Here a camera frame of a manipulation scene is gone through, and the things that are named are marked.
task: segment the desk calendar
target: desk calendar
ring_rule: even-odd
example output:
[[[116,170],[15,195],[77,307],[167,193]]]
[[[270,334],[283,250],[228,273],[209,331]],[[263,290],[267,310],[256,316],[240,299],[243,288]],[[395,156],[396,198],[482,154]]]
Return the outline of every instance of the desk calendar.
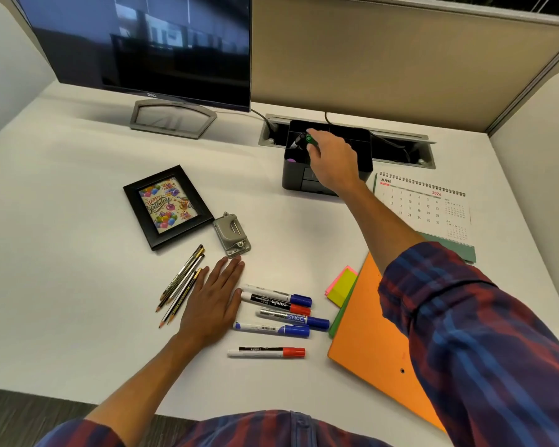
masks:
[[[464,192],[379,172],[375,196],[427,240],[438,241],[467,262],[476,262],[471,216]]]

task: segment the blue marker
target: blue marker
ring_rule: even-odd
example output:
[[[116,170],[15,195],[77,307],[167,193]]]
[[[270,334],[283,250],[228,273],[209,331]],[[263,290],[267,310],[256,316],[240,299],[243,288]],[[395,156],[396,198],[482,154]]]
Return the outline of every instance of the blue marker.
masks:
[[[267,288],[255,287],[254,285],[241,285],[240,288],[244,291],[254,293],[255,295],[267,296],[267,298],[271,298],[272,300],[292,303],[306,308],[310,308],[313,305],[313,300],[311,298],[298,295],[297,293],[290,295],[282,291],[268,290]]]
[[[263,326],[234,322],[234,329],[237,331],[277,334],[278,336],[309,337],[311,335],[311,329],[308,326]]]
[[[324,318],[307,317],[305,315],[287,314],[285,312],[277,312],[275,310],[259,309],[257,315],[263,318],[271,318],[271,320],[287,321],[292,324],[308,325],[313,329],[327,331],[329,329],[329,320]]]

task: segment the computer screen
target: computer screen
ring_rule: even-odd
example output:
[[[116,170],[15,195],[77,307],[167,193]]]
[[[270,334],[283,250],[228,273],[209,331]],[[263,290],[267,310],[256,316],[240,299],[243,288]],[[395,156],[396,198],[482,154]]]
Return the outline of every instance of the computer screen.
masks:
[[[18,0],[62,83],[248,111],[251,0]]]

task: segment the pink sticky note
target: pink sticky note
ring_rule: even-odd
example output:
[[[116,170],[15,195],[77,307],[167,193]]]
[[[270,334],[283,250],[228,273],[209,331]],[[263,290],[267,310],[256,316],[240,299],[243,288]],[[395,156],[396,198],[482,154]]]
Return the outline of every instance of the pink sticky note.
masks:
[[[345,270],[350,270],[351,272],[353,272],[356,276],[358,276],[358,273],[356,271],[354,271],[350,265],[347,265],[342,272],[340,272],[337,277],[333,280],[333,282],[331,283],[331,285],[329,287],[327,287],[327,290],[325,291],[325,296],[327,296],[329,294],[329,292],[331,292],[331,289],[333,288],[334,285],[337,284],[337,281],[340,280],[340,278],[342,277],[343,273]]]

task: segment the red marker cap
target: red marker cap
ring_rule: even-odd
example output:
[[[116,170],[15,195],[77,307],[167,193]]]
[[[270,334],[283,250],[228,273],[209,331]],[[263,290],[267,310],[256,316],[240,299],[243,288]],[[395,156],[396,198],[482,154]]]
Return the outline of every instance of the red marker cap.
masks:
[[[290,312],[292,314],[309,316],[311,314],[311,308],[306,308],[304,306],[291,304],[290,305]]]
[[[304,358],[306,356],[305,348],[284,348],[284,358]]]

